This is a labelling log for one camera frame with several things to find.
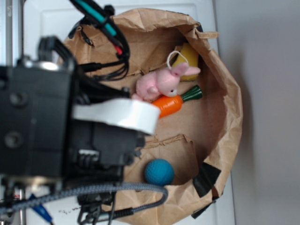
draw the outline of teal cable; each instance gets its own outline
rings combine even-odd
[[[87,4],[86,2],[84,2],[82,0],[75,0],[75,1],[79,5],[81,5],[81,7],[83,7],[91,16],[96,18],[100,23],[102,23],[104,21],[105,18],[99,12],[97,12],[95,9],[93,9],[89,4]],[[104,25],[104,27],[113,37],[116,36],[117,32],[114,30],[114,28],[112,28],[112,26],[109,23],[106,23]]]

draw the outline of gray wall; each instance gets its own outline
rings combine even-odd
[[[219,54],[242,89],[237,225],[300,224],[300,1],[215,0]]]

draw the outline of red wire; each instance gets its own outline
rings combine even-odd
[[[116,46],[116,45],[113,45],[115,47],[115,49],[117,50],[117,54],[118,55],[122,55],[123,54],[123,51],[122,49],[119,47],[119,46]]]

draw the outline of crumpled paper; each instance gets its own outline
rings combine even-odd
[[[128,40],[130,69],[125,79],[105,82],[106,85],[115,88],[127,86],[134,93],[136,80],[151,70],[165,66],[168,54],[186,41],[201,56],[201,73],[197,80],[180,82],[178,92],[182,94],[198,84],[203,98],[185,102],[180,111],[161,118],[156,134],[147,138],[142,158],[136,158],[133,165],[125,168],[125,181],[144,182],[143,169],[151,159],[166,158],[173,163],[176,178],[172,185],[166,186],[169,190],[167,202],[121,219],[133,225],[170,225],[204,208],[213,197],[222,195],[242,132],[240,88],[216,51],[210,49],[208,38],[217,38],[218,33],[200,32],[201,24],[192,17],[137,8],[114,16],[113,20]],[[81,29],[92,41],[92,46],[84,42],[80,32],[65,41],[78,63],[116,60],[115,50],[103,34],[87,25],[82,25]],[[113,69],[102,69],[87,75],[106,74],[110,70]],[[200,198],[192,178],[203,162],[221,170],[221,174],[214,191]],[[119,192],[116,209],[137,207],[159,198],[159,194],[144,191]]]

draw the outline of gray braided cable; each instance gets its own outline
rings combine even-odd
[[[89,185],[83,187],[76,187],[69,190],[63,190],[59,193],[45,195],[36,199],[30,199],[21,202],[15,202],[11,208],[0,207],[0,215],[13,213],[19,210],[24,210],[27,208],[32,208],[37,205],[41,205],[44,203],[52,202],[58,199],[70,197],[70,196],[78,196],[78,195],[87,195],[94,193],[104,193],[104,192],[116,192],[123,190],[136,190],[136,191],[153,191],[160,192],[163,194],[162,198],[157,202],[149,203],[143,206],[139,206],[132,209],[132,212],[139,212],[145,209],[157,207],[163,204],[168,198],[168,191],[164,187],[155,186],[152,184],[142,184],[142,183],[123,183],[120,186],[114,186],[113,184],[101,184],[101,185]]]

